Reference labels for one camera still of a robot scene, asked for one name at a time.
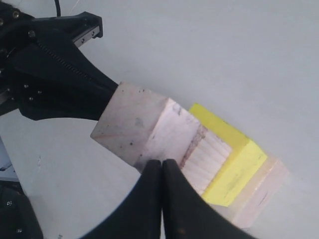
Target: wooden block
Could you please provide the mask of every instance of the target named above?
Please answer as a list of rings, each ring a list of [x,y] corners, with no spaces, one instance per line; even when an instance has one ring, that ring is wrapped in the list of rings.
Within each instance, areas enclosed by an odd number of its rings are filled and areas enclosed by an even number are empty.
[[[267,156],[249,137],[203,106],[194,104],[190,112],[232,148],[225,164],[202,195],[208,203],[227,207],[265,162]]]
[[[198,192],[231,147],[172,99],[121,83],[91,137],[140,172],[150,159],[175,159]]]
[[[239,228],[249,228],[288,175],[284,164],[267,158],[229,207],[211,205]]]

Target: screw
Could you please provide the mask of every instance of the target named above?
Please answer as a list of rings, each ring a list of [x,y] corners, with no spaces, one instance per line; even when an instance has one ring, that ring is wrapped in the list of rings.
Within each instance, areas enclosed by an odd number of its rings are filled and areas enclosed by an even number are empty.
[[[34,38],[35,37],[35,32],[33,30],[28,31],[28,36],[30,38]]]
[[[20,16],[20,12],[14,11],[12,16],[13,16],[13,18],[17,19]]]

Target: black cable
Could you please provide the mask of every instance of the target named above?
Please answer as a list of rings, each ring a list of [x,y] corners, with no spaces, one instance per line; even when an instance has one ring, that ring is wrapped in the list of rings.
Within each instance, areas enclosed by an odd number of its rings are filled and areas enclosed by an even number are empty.
[[[61,7],[59,0],[54,0],[56,6],[56,16],[61,16]]]

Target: white table surface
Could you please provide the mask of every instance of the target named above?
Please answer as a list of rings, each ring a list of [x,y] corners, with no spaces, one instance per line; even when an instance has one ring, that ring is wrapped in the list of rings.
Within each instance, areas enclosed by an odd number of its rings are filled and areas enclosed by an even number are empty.
[[[55,15],[53,0],[10,2],[35,16]],[[116,82],[186,108],[203,104],[282,159],[291,175],[250,233],[318,237],[318,1],[61,0],[61,8],[103,17],[104,37],[81,50]],[[94,126],[35,122],[18,111],[0,117],[0,135],[48,239],[85,234],[138,179],[90,139]]]

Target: yellow block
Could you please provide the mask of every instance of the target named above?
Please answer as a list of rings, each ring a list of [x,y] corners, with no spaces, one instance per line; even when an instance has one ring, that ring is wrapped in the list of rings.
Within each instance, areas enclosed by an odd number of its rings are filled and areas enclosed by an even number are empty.
[[[249,137],[203,106],[194,104],[189,112],[233,150],[202,195],[210,204],[228,207],[265,162],[267,156]]]

